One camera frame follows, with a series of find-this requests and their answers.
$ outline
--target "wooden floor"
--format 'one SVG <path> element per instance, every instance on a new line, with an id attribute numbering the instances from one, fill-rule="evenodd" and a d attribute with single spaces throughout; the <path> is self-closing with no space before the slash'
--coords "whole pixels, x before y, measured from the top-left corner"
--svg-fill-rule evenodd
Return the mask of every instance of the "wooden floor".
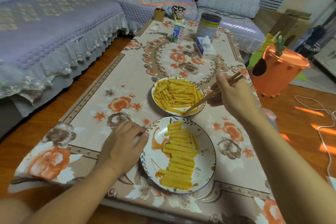
<path id="1" fill-rule="evenodd" d="M 42 139 L 73 103 L 84 93 L 86 88 L 121 52 L 130 38 L 116 38 L 115 42 L 97 59 L 86 71 L 75 79 L 73 84 L 63 90 L 48 104 L 37 110 L 32 116 L 17 126 L 0 144 L 0 198 L 7 197 L 7 187 L 16 167 L 24 156 Z M 289 85 L 283 93 L 275 99 L 260 97 L 264 108 L 272 110 L 277 115 L 279 132 L 289 138 L 288 143 L 323 177 L 326 175 L 328 163 L 327 154 L 320 150 L 321 141 L 317 130 L 312 125 L 331 125 L 331 117 L 325 112 L 306 112 L 294 99 L 295 95 L 310 97 L 321 102 L 326 109 L 336 110 L 336 95 Z M 312 101 L 304 101 L 307 105 L 319 108 Z M 336 154 L 336 128 L 323 133 L 327 145 L 334 147 Z M 336 157 L 331 174 L 336 177 Z M 14 197 L 26 201 L 33 209 L 38 209 L 53 197 L 61 193 L 61 189 L 53 186 L 36 188 L 20 192 Z M 89 223 L 144 223 L 145 218 L 136 214 L 127 215 L 124 212 L 105 206 L 99 206 Z"/>

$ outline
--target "mug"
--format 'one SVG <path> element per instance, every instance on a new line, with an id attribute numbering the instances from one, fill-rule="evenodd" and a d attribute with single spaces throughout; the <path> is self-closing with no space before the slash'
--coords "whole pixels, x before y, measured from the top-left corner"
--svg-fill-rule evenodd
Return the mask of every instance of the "mug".
<path id="1" fill-rule="evenodd" d="M 177 20 L 182 20 L 186 9 L 182 6 L 173 5 L 172 7 L 168 7 L 167 11 L 169 12 L 171 9 L 171 14 Z"/>

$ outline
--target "orange cable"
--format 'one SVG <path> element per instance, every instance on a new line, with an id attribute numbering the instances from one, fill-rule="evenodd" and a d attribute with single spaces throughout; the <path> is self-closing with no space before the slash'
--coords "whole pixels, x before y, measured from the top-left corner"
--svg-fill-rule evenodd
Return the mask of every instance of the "orange cable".
<path id="1" fill-rule="evenodd" d="M 145 6 L 162 6 L 163 7 L 164 5 L 168 5 L 168 4 L 171 4 L 171 5 L 191 5 L 191 4 L 195 3 L 195 0 L 193 0 L 191 3 L 166 2 L 166 3 L 163 3 L 163 4 L 144 4 L 140 0 L 138 0 L 138 2 L 142 5 L 145 5 Z"/>

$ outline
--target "white cable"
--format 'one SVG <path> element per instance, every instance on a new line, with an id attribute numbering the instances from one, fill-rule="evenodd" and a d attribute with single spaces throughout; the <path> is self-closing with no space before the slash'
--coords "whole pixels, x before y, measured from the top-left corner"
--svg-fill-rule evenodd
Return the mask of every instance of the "white cable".
<path id="1" fill-rule="evenodd" d="M 294 98 L 295 98 L 295 100 L 296 100 L 297 102 L 299 102 L 301 105 L 304 105 L 305 107 L 307 107 L 307 108 L 309 108 L 309 109 L 317 110 L 317 111 L 325 111 L 327 114 L 331 115 L 331 120 L 333 121 L 332 126 L 319 126 L 319 127 L 317 128 L 317 132 L 318 132 L 318 135 L 320 136 L 321 142 L 322 142 L 322 144 L 323 144 L 325 150 L 326 150 L 327 153 L 328 153 L 328 159 L 329 159 L 329 162 L 328 162 L 328 165 L 327 165 L 327 175 L 331 177 L 331 175 L 330 175 L 330 166 L 331 166 L 331 162 L 332 162 L 332 160 L 331 160 L 331 154 L 330 154 L 330 152 L 329 152 L 329 150 L 328 150 L 328 148 L 327 148 L 327 146 L 326 146 L 326 144 L 325 144 L 325 142 L 324 142 L 324 140 L 323 140 L 323 137 L 322 137 L 321 132 L 320 132 L 320 128 L 332 128 L 332 127 L 335 126 L 335 123 L 336 123 L 335 112 L 336 112 L 336 110 L 332 112 L 332 111 L 330 111 L 330 110 L 325 109 L 325 108 L 323 107 L 323 105 L 322 105 L 319 101 L 317 101 L 317 100 L 315 100 L 315 99 L 313 99 L 313 98 L 307 98 L 307 97 L 302 97 L 302 96 L 295 96 Z M 304 103 L 300 102 L 297 98 L 305 98 L 305 99 L 311 99 L 311 100 L 314 100 L 315 102 L 317 102 L 317 103 L 322 107 L 322 109 L 316 109 L 316 108 L 308 107 L 308 106 L 306 106 Z"/>

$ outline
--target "orange trash bin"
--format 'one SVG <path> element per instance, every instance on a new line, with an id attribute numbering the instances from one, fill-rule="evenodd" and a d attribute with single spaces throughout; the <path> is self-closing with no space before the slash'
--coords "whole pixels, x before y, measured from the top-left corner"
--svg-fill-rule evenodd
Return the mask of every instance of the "orange trash bin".
<path id="1" fill-rule="evenodd" d="M 262 58 L 250 73 L 255 90 L 263 97 L 276 97 L 305 68 L 309 61 L 290 49 L 285 49 L 279 57 L 275 46 L 268 46 Z"/>

